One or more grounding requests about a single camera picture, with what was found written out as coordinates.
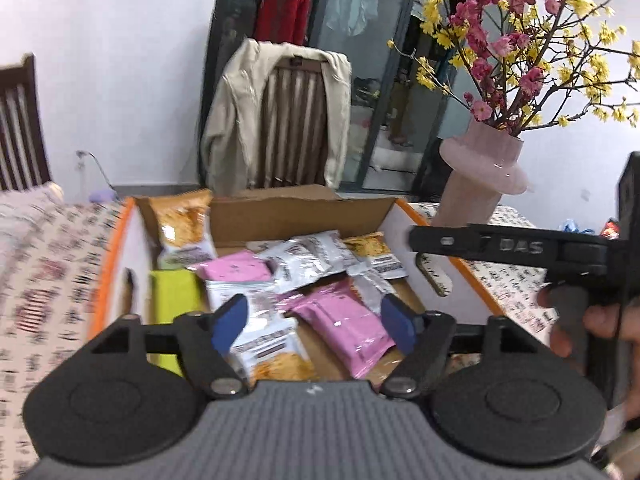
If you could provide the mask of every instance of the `vase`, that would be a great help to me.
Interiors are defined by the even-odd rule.
[[[518,166],[522,141],[503,130],[472,119],[466,134],[445,139],[440,155],[453,168],[434,227],[486,224],[504,194],[527,190],[527,177]]]

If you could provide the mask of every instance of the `yellow-green package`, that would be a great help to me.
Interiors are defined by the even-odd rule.
[[[190,270],[155,270],[154,280],[154,323],[171,323],[175,317],[202,310],[198,278]],[[153,358],[159,367],[181,375],[180,365],[175,355],[160,355]]]

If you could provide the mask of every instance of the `white cloth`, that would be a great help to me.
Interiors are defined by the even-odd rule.
[[[270,73],[283,57],[325,61],[328,155],[326,185],[336,189],[342,179],[351,110],[351,64],[344,54],[289,43],[244,40],[225,67],[200,149],[207,169],[207,186],[231,196],[246,189],[257,172],[262,94]]]

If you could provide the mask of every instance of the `cardboard box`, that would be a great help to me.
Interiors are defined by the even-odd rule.
[[[470,272],[465,272],[464,264],[455,258],[437,256],[438,264],[452,282],[449,296],[443,298],[437,294],[416,266],[416,254],[407,245],[409,230],[426,222],[404,200],[339,200],[326,190],[316,189],[316,193],[328,198],[300,198],[299,189],[281,189],[254,191],[245,197],[213,199],[210,204],[210,231],[216,250],[224,255],[243,249],[249,241],[286,239],[332,229],[338,229],[343,238],[382,231],[386,243],[408,273],[407,278],[392,280],[391,283],[398,296],[416,312],[440,310],[451,314],[460,323],[469,324],[484,324],[492,310],[499,314],[494,304],[485,303],[487,294],[482,285],[471,278]],[[118,268],[120,272],[132,272],[134,283],[148,283],[148,274],[159,252],[158,225],[148,199],[137,198],[136,203],[139,211],[138,237],[126,237]],[[140,226],[144,227],[142,239]],[[142,246],[146,246],[144,251],[148,258],[140,258],[139,255],[133,258]],[[143,260],[150,262],[148,268],[141,264]],[[130,262],[135,263],[135,271],[132,271]],[[325,279],[323,283],[343,278],[344,275],[339,274]],[[133,303],[132,310],[149,322],[152,317],[145,311],[146,305]],[[119,314],[111,313],[106,318],[113,320]],[[348,378],[347,371],[331,349],[306,323],[299,322],[300,338],[321,379]],[[389,351],[367,378],[374,384],[380,384],[401,359],[398,350]]]

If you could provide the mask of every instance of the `chair backrest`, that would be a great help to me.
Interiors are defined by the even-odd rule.
[[[0,189],[29,189],[50,180],[42,142],[35,61],[0,68]]]
[[[322,62],[284,58],[262,97],[253,187],[324,185],[328,154]]]

